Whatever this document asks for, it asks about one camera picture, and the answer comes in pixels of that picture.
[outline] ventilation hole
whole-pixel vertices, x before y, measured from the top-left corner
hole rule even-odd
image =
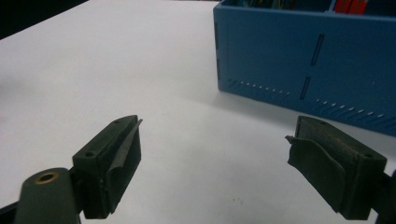
[[[271,99],[275,99],[278,96],[279,96],[279,94],[277,92],[274,92],[274,91],[271,92]]]
[[[346,117],[347,119],[352,119],[352,118],[355,118],[355,117],[357,117],[358,115],[360,115],[361,113],[363,113],[363,109],[361,109],[361,110],[359,110],[359,111],[357,111],[355,114],[352,114],[352,115],[350,115],[350,116],[348,116],[348,117]]]
[[[364,123],[367,123],[368,121],[372,120],[373,114],[374,114],[374,112],[369,112],[366,115],[364,115],[363,117],[356,119],[356,121],[363,121]]]
[[[375,122],[375,121],[380,121],[382,118],[384,118],[384,114],[380,114],[380,115],[377,115],[377,116],[375,116],[374,118],[372,118],[372,119],[369,119],[369,120],[366,120],[366,121],[364,121],[364,123],[373,123],[373,122]]]
[[[332,104],[332,105],[325,104],[325,105],[326,106],[322,107],[322,110],[320,111],[320,113],[326,113],[329,110],[333,109],[333,107],[334,107],[334,104]]]
[[[286,94],[283,94],[282,100],[285,100],[286,98],[288,98],[290,96],[290,92],[286,92]]]
[[[315,106],[313,110],[317,111],[317,110],[321,109],[322,107],[323,107],[323,104],[319,104],[318,106]]]
[[[241,82],[238,81],[238,80],[236,80],[236,81],[234,81],[233,84],[230,85],[230,86],[233,87],[233,90],[237,91],[237,90],[239,89],[239,87],[241,86]]]
[[[342,109],[341,106],[337,107],[337,104],[334,103],[334,104],[332,104],[332,107],[330,108],[329,115],[331,115],[331,114],[333,114],[333,113],[335,113],[337,111],[340,111],[341,109]]]
[[[237,83],[238,83],[237,81],[231,82],[228,88],[229,88],[229,89],[236,89],[236,87],[237,87],[237,85],[238,85]]]
[[[314,54],[312,55],[311,65],[314,66],[317,63],[318,56],[320,53],[321,46],[323,44],[324,35],[319,35],[317,46],[315,47]]]
[[[309,82],[310,81],[311,81],[311,77],[306,77],[305,78],[305,82],[304,82],[304,85],[303,85],[303,90],[301,91],[301,94],[300,94],[300,100],[305,99],[306,92],[308,91],[308,87],[309,87]]]
[[[346,115],[348,115],[348,114],[350,114],[350,113],[353,113],[353,110],[355,110],[355,107],[350,107],[348,110],[346,110],[346,111],[342,111],[340,114],[338,114],[336,117],[337,118],[339,118],[339,117],[343,117],[343,116],[346,116]]]

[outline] white tabletop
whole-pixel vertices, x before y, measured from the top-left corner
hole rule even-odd
[[[91,0],[1,40],[0,206],[136,114],[134,178],[115,214],[83,223],[351,223],[287,164],[301,113],[218,91],[215,4]],[[395,138],[332,124],[396,169]]]

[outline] blue container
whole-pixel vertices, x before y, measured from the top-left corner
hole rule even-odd
[[[219,89],[396,136],[396,1],[214,8]]]

